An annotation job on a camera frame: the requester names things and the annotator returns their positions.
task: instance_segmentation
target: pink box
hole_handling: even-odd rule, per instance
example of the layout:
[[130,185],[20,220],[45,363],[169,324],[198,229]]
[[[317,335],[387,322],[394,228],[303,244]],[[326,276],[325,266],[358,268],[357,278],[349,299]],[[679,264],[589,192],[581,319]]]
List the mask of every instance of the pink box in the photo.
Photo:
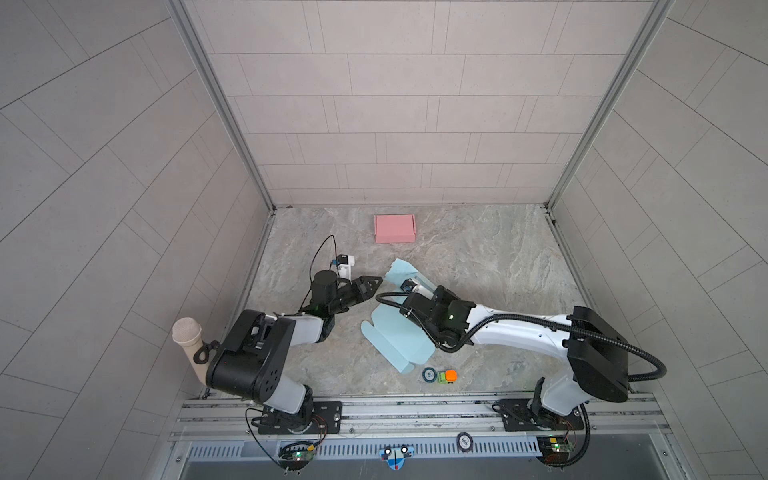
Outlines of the pink box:
[[413,215],[376,215],[377,243],[413,243],[416,219]]

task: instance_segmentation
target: blue paper sheet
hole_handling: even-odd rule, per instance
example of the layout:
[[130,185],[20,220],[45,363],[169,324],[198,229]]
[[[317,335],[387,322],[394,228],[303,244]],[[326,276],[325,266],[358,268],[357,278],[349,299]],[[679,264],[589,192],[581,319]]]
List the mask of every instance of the blue paper sheet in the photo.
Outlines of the blue paper sheet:
[[[394,283],[397,287],[409,278],[416,278],[430,290],[436,288],[435,284],[413,265],[400,259],[392,262],[389,272],[384,276],[384,280]],[[393,300],[401,303],[404,297]],[[415,364],[423,365],[435,352],[435,346],[427,335],[395,307],[379,305],[373,310],[371,320],[373,324],[363,322],[360,326],[362,334],[398,372],[411,372]]]

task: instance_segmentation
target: metal frame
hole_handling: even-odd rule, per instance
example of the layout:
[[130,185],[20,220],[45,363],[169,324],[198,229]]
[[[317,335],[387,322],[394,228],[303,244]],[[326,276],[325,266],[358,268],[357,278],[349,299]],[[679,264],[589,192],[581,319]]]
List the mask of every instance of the metal frame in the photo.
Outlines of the metal frame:
[[274,212],[275,203],[272,201],[270,192],[267,190],[264,180],[261,178],[261,175],[256,168],[256,162],[253,160],[253,155],[250,153],[248,144],[237,126],[232,109],[230,108],[229,103],[227,103],[227,96],[222,91],[216,73],[214,72],[214,68],[208,59],[208,55],[203,49],[200,39],[197,37],[189,13],[187,12],[187,7],[184,5],[183,0],[167,0],[167,4],[170,16],[173,18],[179,33],[181,33],[181,39],[187,46],[187,50],[197,68],[197,72],[200,74],[200,78],[203,79],[203,84],[210,93],[210,97],[214,101],[216,109],[219,111],[221,120],[224,123],[224,128],[227,130],[237,153],[240,154],[240,158],[244,160],[250,176],[256,182],[257,190],[263,198],[264,203],[270,211]]
[[664,23],[664,19],[667,17],[667,11],[671,8],[674,0],[656,0],[653,6],[650,7],[645,19],[643,20],[640,30],[635,35],[632,45],[630,45],[627,54],[624,56],[624,60],[621,61],[616,75],[614,76],[611,85],[608,86],[608,90],[600,100],[597,110],[595,110],[592,118],[589,120],[589,125],[581,136],[576,149],[574,150],[571,159],[565,165],[563,174],[560,176],[558,184],[555,185],[552,190],[552,195],[545,202],[546,207],[552,211],[555,205],[560,201],[565,187],[568,182],[576,174],[581,161],[589,151],[589,147],[592,146],[594,139],[597,138],[602,129],[603,124],[608,118],[608,115],[613,110],[614,105],[621,96],[621,92],[627,86],[629,79],[640,64],[640,60],[643,59],[645,51],[648,49],[650,43],[654,40],[654,37],[659,31],[661,24]]

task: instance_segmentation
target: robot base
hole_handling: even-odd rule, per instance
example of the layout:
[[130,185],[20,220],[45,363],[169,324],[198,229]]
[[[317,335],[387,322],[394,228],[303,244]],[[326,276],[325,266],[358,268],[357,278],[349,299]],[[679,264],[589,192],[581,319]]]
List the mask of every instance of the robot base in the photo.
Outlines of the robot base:
[[[341,429],[341,402],[314,402],[313,406],[312,414],[325,420],[328,426],[328,431],[326,432],[325,428],[323,428],[322,433],[339,433]],[[297,429],[295,428],[296,423],[283,418],[284,415],[286,414],[276,412],[275,409],[264,406],[261,418],[253,419],[253,426],[259,427],[259,435],[318,435],[321,433],[321,429],[316,422],[310,421],[306,430],[303,428]]]

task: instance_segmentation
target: marble floor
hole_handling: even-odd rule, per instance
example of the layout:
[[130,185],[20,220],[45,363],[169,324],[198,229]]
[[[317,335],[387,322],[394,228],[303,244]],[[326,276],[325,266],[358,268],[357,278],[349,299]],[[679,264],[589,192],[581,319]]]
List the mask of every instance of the marble floor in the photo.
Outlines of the marble floor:
[[[415,214],[416,242],[376,244],[376,214]],[[295,312],[309,288],[312,256],[331,233],[339,253],[355,256],[353,277],[384,276],[398,257],[462,299],[492,308],[551,314],[584,305],[540,206],[445,205],[278,210],[247,307]],[[317,258],[315,271],[333,258],[330,240]],[[384,282],[379,292],[396,287]],[[316,395],[355,395],[532,390],[557,369],[553,359],[537,353],[465,346],[453,354],[438,350],[424,365],[455,369],[456,383],[424,382],[419,366],[400,374],[360,331],[377,306],[369,300],[337,315],[325,342],[289,351],[283,374],[311,386]]]

